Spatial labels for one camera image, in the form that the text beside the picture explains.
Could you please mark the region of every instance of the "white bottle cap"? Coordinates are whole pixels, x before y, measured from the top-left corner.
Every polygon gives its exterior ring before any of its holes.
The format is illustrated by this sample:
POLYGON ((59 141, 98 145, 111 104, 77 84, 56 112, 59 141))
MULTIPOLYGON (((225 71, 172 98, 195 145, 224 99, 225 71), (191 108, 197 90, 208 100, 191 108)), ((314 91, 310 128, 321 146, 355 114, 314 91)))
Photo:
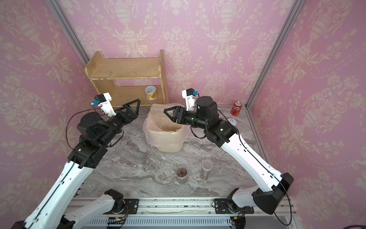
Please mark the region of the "white bottle cap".
POLYGON ((233 125, 233 126, 236 126, 237 125, 237 121, 235 120, 235 119, 233 119, 233 118, 228 118, 228 121, 231 123, 231 125, 233 125))

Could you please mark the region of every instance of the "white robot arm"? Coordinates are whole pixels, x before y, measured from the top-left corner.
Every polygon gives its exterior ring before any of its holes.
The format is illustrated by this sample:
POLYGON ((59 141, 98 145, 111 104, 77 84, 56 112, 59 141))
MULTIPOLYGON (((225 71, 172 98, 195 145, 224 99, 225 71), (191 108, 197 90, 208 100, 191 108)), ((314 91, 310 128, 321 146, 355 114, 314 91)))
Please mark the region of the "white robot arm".
POLYGON ((118 213, 127 211, 124 208, 126 204, 123 195, 110 189, 90 204, 64 214, 80 185, 98 165, 107 148, 113 146, 110 145, 112 139, 121 133, 124 125, 131 123, 138 116, 141 103, 139 99, 124 104, 116 111, 109 102, 111 100, 109 93, 95 97, 92 104, 101 107, 110 118, 104 121, 97 112, 87 113, 81 118, 77 128, 82 135, 68 156, 68 162, 60 176, 33 213, 25 221, 16 222, 12 229, 79 229, 111 210, 118 213), (131 105, 135 103, 137 107, 132 109, 131 105))
POLYGON ((204 129, 207 139, 233 156, 256 181, 258 186, 238 188, 228 196, 232 211, 238 212, 245 206, 258 206, 264 212, 273 214, 294 181, 293 177, 270 166, 244 141, 236 127, 219 118, 217 104, 211 97, 195 99, 194 93, 198 94, 192 88, 182 91, 187 108, 175 106, 165 109, 164 113, 173 122, 204 129))

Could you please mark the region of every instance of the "pink wallpaper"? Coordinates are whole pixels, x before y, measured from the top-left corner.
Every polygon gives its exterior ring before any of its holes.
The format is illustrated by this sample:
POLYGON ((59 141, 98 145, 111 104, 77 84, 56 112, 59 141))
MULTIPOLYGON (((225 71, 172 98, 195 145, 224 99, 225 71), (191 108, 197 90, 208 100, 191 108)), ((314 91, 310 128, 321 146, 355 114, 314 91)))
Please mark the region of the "pink wallpaper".
POLYGON ((365 9, 307 0, 252 108, 304 228, 366 224, 365 9))
MULTIPOLYGON (((193 87, 246 103, 293 0, 59 0, 86 52, 155 57, 165 50, 171 102, 193 87)), ((152 80, 117 85, 157 85, 152 80)))
MULTIPOLYGON (((0 221, 25 219, 59 176, 71 152, 70 116, 96 91, 44 0, 0 1, 0 221)), ((71 146, 79 132, 74 118, 71 146)))

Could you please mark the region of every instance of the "wooden shelf board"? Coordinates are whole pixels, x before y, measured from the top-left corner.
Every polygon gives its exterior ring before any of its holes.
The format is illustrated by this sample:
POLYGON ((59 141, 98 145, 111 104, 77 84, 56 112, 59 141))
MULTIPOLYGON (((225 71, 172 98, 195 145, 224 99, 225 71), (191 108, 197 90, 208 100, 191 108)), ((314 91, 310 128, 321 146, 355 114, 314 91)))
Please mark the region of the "wooden shelf board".
POLYGON ((151 106, 154 103, 164 104, 161 86, 156 87, 157 97, 155 100, 148 100, 145 94, 146 86, 124 86, 116 87, 111 93, 113 107, 121 107, 123 104, 135 99, 141 100, 141 106, 151 106))
POLYGON ((159 78, 159 58, 103 59, 90 76, 92 80, 159 78))

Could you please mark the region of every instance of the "vent grille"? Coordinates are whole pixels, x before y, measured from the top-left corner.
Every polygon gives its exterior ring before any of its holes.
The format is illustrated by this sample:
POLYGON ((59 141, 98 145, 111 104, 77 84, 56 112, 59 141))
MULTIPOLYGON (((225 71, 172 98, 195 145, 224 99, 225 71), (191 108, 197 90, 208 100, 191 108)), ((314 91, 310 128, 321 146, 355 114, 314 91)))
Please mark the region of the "vent grille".
MULTIPOLYGON (((98 217, 88 226, 106 225, 108 217, 98 217)), ((230 217, 130 217, 125 226, 231 226, 230 217)))

